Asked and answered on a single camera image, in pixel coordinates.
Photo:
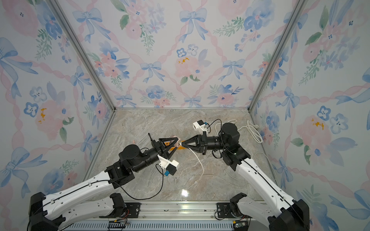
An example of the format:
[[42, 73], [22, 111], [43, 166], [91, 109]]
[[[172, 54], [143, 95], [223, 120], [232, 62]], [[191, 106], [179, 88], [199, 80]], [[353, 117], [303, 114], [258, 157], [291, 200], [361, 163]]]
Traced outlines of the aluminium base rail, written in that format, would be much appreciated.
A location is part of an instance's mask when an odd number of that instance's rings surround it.
[[69, 219], [60, 231], [268, 231], [278, 211], [249, 198], [239, 201], [241, 215], [228, 202], [147, 201], [128, 203], [123, 218], [83, 218], [78, 209], [67, 212]]

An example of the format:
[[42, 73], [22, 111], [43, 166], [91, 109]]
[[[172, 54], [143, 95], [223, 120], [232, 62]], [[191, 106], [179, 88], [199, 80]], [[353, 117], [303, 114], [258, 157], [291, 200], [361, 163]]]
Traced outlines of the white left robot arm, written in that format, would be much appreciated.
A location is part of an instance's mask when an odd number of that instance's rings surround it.
[[29, 231], [61, 231], [90, 218], [121, 218], [129, 210], [120, 193], [100, 200], [90, 199], [132, 181], [134, 173], [158, 162], [162, 174], [174, 175], [178, 162], [170, 158], [178, 148], [178, 137], [151, 140], [152, 148], [142, 151], [130, 144], [119, 153], [119, 160], [90, 179], [57, 193], [34, 194], [29, 205]]

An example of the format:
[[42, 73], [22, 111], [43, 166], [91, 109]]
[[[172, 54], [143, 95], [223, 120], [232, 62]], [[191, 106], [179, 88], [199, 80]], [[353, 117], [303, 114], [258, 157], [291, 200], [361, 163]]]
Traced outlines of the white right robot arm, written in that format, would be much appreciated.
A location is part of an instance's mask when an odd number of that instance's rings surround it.
[[237, 217], [247, 215], [271, 231], [310, 229], [307, 203], [288, 195], [258, 167], [251, 155], [240, 145], [240, 133], [235, 124], [224, 123], [217, 136], [208, 136], [208, 128], [201, 120], [194, 122], [193, 128], [199, 134], [183, 141], [182, 147], [203, 155], [208, 150], [219, 150], [225, 164], [241, 175], [265, 202], [262, 205], [244, 193], [235, 195], [230, 199], [230, 208]]

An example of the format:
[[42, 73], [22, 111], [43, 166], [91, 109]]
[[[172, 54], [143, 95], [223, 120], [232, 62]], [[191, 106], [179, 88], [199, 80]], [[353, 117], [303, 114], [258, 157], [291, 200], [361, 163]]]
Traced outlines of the orange power strip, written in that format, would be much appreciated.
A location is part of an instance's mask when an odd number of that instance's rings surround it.
[[179, 147], [172, 147], [169, 151], [172, 152], [173, 150], [184, 150], [184, 149], [187, 149], [187, 148], [179, 146]]

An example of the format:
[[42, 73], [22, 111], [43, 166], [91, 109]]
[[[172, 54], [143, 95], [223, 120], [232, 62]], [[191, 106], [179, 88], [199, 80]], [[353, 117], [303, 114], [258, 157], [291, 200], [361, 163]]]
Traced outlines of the pink charger adapter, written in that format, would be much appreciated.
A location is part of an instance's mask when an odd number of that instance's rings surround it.
[[174, 147], [177, 147], [177, 148], [178, 148], [178, 147], [180, 147], [180, 146], [181, 146], [181, 143], [182, 143], [181, 141], [177, 141], [177, 142], [174, 144]]

